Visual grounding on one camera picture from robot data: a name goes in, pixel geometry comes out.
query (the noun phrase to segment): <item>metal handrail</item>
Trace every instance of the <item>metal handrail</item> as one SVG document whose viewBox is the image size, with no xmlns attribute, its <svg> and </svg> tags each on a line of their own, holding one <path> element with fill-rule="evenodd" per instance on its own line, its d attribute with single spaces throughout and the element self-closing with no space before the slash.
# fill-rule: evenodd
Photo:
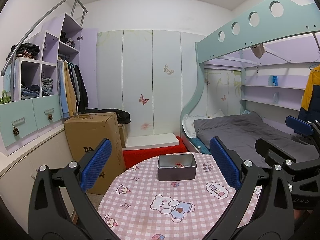
<svg viewBox="0 0 320 240">
<path fill-rule="evenodd" d="M 11 95 L 11 101 L 14 101 L 14 63 L 15 63 L 15 55 L 17 53 L 17 50 L 20 48 L 21 44 L 26 40 L 26 38 L 30 35 L 30 33 L 39 25 L 40 22 L 42 22 L 44 20 L 44 18 L 46 18 L 50 13 L 52 13 L 52 11 L 54 11 L 57 7 L 59 7 L 60 5 L 62 5 L 65 1 L 67 0 L 62 0 L 60 3 L 58 3 L 56 6 L 54 6 L 51 10 L 49 10 L 45 15 L 43 15 L 31 28 L 30 30 L 23 36 L 23 38 L 21 39 L 21 41 L 19 41 L 19 43 L 17 44 L 17 46 L 14 48 L 14 50 L 12 51 L 11 55 L 9 56 L 7 62 L 4 65 L 4 68 L 1 70 L 1 76 L 5 75 L 5 72 L 10 64 L 10 61 L 12 62 L 11 64 L 11 76 L 10 76 L 10 95 Z M 81 7 L 83 8 L 83 14 L 82 14 L 82 18 L 81 18 L 81 26 L 83 23 L 83 19 L 84 19 L 84 15 L 86 12 L 88 12 L 88 10 L 84 7 L 84 5 L 82 4 L 82 2 L 80 2 L 80 0 L 75 0 L 75 3 L 73 4 L 72 7 L 72 11 L 71 11 L 71 16 L 73 16 L 73 13 L 75 11 L 77 2 L 81 5 Z"/>
</svg>

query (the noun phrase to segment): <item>gray bedsheet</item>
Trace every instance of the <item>gray bedsheet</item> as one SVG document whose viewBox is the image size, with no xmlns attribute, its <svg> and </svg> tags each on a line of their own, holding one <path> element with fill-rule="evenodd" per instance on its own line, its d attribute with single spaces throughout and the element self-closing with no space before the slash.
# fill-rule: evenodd
<svg viewBox="0 0 320 240">
<path fill-rule="evenodd" d="M 255 150 L 256 140 L 260 138 L 269 140 L 280 147 L 295 157 L 297 162 L 314 160 L 319 157 L 313 145 L 265 124 L 255 112 L 195 120 L 194 126 L 196 135 L 208 148 L 210 148 L 211 138 L 218 136 L 228 149 L 236 151 L 243 160 L 251 160 L 258 167 L 270 167 Z"/>
</svg>

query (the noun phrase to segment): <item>blue gripper pad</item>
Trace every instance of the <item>blue gripper pad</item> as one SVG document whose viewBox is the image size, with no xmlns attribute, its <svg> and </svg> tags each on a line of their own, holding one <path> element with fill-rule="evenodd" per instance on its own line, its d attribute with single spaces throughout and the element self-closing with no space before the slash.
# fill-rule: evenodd
<svg viewBox="0 0 320 240">
<path fill-rule="evenodd" d="M 241 186 L 239 170 L 216 138 L 210 140 L 210 152 L 228 185 L 238 190 Z"/>
<path fill-rule="evenodd" d="M 95 155 L 81 173 L 80 187 L 83 192 L 93 187 L 111 152 L 112 145 L 110 140 L 105 140 L 100 148 L 96 150 Z"/>
<path fill-rule="evenodd" d="M 290 115 L 285 119 L 285 124 L 289 128 L 294 129 L 296 133 L 300 133 L 304 136 L 309 136 L 313 134 L 312 126 L 309 123 L 302 121 L 298 118 L 292 117 Z"/>
</svg>

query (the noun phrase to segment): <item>cabinet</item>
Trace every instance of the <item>cabinet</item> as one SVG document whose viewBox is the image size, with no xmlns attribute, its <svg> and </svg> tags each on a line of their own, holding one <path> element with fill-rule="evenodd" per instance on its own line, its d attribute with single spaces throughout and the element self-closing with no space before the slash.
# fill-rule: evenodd
<svg viewBox="0 0 320 240">
<path fill-rule="evenodd" d="M 38 130 L 61 119 L 58 95 L 33 98 L 32 103 Z"/>
<path fill-rule="evenodd" d="M 19 135 L 13 134 L 13 127 L 19 129 Z M 0 131 L 5 147 L 36 130 L 32 100 L 0 105 Z"/>
<path fill-rule="evenodd" d="M 61 32 L 65 32 L 66 37 L 75 41 L 74 48 L 60 41 Z M 57 80 L 58 56 L 62 57 L 63 55 L 69 62 L 79 66 L 90 107 L 98 107 L 95 81 L 97 33 L 97 29 L 82 29 L 82 26 L 68 13 L 64 13 L 45 22 L 41 32 L 26 41 L 39 46 L 40 52 L 35 59 L 19 57 L 15 61 L 14 91 L 11 93 L 13 92 L 16 101 L 0 105 L 0 132 L 4 141 L 4 146 L 0 143 L 1 152 L 6 155 L 11 154 L 11 144 L 25 136 L 29 136 L 28 138 L 32 140 L 39 136 L 39 133 L 34 133 L 35 131 L 61 119 Z M 6 91 L 10 90 L 10 71 L 11 66 L 8 67 L 4 77 Z M 42 95 L 42 78 L 52 79 L 53 95 Z M 22 81 L 26 86 L 38 85 L 40 87 L 39 97 L 26 98 L 23 96 L 21 94 Z M 49 114 L 53 116 L 52 120 L 48 119 Z M 18 136 L 14 136 L 12 133 L 12 122 L 15 121 L 17 121 L 19 129 Z M 18 147 L 24 146 L 25 141 L 28 142 L 28 138 L 19 141 Z"/>
<path fill-rule="evenodd" d="M 63 131 L 36 148 L 0 177 L 0 196 L 25 231 L 28 231 L 29 200 L 34 178 L 37 175 L 36 170 L 42 164 L 48 165 L 51 169 L 62 168 L 72 160 Z M 74 208 L 67 190 L 60 189 L 69 215 L 72 215 Z"/>
</svg>

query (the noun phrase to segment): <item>metal screw cap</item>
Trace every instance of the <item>metal screw cap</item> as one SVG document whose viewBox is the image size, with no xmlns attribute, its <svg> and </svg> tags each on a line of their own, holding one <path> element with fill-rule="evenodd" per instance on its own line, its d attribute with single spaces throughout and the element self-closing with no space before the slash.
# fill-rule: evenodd
<svg viewBox="0 0 320 240">
<path fill-rule="evenodd" d="M 40 166 L 39 170 L 40 170 L 40 171 L 45 171 L 46 168 L 47 168 L 46 165 L 42 165 L 42 166 Z"/>
<path fill-rule="evenodd" d="M 244 161 L 244 165 L 247 167 L 251 167 L 252 166 L 252 161 L 246 160 Z"/>
<path fill-rule="evenodd" d="M 75 168 L 77 165 L 78 165 L 77 162 L 71 162 L 71 163 L 69 163 L 69 167 L 70 167 L 70 168 Z"/>
<path fill-rule="evenodd" d="M 281 167 L 279 164 L 276 164 L 276 165 L 275 165 L 275 169 L 276 169 L 277 171 L 280 171 L 280 170 L 282 170 L 282 167 Z"/>
</svg>

